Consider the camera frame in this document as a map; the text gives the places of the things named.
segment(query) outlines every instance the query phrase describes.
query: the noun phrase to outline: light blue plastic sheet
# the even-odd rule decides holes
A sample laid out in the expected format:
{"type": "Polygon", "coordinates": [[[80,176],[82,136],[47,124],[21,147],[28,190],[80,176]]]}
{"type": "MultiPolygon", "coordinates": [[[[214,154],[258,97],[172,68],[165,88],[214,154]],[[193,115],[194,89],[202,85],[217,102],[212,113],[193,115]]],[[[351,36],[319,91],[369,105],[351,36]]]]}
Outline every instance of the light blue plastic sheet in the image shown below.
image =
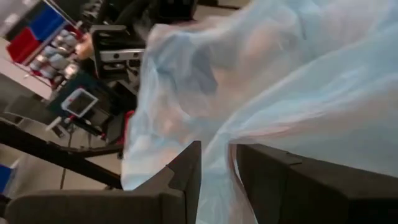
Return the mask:
{"type": "Polygon", "coordinates": [[[230,143],[398,177],[398,3],[258,0],[157,25],[123,161],[125,190],[201,140],[197,223],[255,223],[230,143]]]}

